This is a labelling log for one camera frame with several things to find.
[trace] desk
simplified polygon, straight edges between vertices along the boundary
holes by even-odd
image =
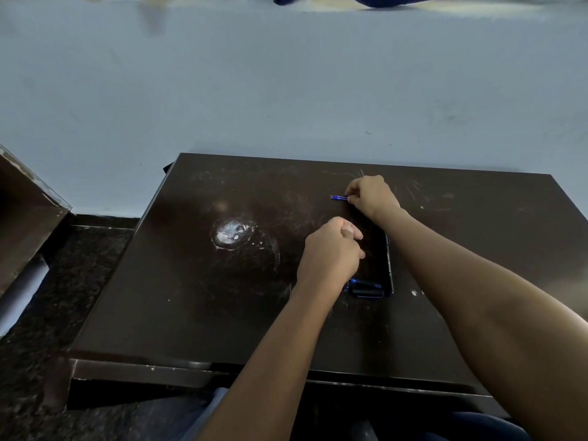
[[[234,377],[286,303],[305,236],[348,213],[329,195],[363,174],[588,318],[588,224],[550,175],[181,154],[61,359],[62,389],[70,378],[199,387]],[[395,293],[343,293],[308,379],[489,396],[391,255]]]

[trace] forearm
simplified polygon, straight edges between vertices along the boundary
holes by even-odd
[[[316,341],[333,305],[308,289],[294,288],[198,441],[289,439]]]
[[[514,417],[537,439],[588,433],[584,320],[400,208],[384,211],[376,222],[445,318],[468,365]]]

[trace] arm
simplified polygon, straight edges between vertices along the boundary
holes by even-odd
[[[306,239],[298,282],[198,441],[288,440],[325,319],[364,252],[335,217]]]
[[[586,439],[588,323],[416,221],[381,176],[354,180],[346,194],[394,241],[474,374],[534,439]]]

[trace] wall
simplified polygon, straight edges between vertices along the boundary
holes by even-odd
[[[0,142],[77,213],[203,152],[551,173],[588,214],[586,5],[235,3],[4,2]]]

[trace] person's right arm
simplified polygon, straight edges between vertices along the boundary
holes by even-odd
[[[588,439],[588,323],[416,221],[381,176],[352,181],[346,194],[390,236],[469,367],[533,439]]]

